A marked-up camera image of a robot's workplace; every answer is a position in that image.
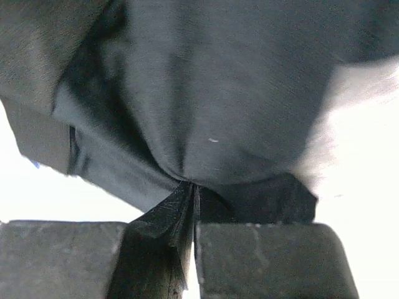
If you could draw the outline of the black underwear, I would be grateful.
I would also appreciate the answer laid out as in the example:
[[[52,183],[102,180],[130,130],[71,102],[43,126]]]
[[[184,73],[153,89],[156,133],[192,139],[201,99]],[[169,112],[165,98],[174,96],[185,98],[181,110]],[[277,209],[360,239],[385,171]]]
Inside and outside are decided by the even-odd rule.
[[[397,1],[2,1],[25,157],[141,210],[181,181],[240,222],[310,222],[292,176],[340,64],[398,54]]]

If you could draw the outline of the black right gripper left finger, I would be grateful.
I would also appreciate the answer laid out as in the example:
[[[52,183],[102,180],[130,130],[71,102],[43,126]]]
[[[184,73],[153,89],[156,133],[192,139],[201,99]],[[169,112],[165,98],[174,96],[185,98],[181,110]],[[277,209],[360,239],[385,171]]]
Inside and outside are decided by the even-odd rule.
[[[2,298],[181,298],[195,187],[181,183],[129,223],[1,225]]]

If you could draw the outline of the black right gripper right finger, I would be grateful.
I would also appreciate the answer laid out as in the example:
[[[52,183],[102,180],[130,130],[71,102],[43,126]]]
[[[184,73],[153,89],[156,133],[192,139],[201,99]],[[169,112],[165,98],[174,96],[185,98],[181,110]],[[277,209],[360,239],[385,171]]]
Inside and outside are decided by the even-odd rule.
[[[325,224],[244,224],[198,189],[195,261],[201,298],[358,298],[341,240]]]

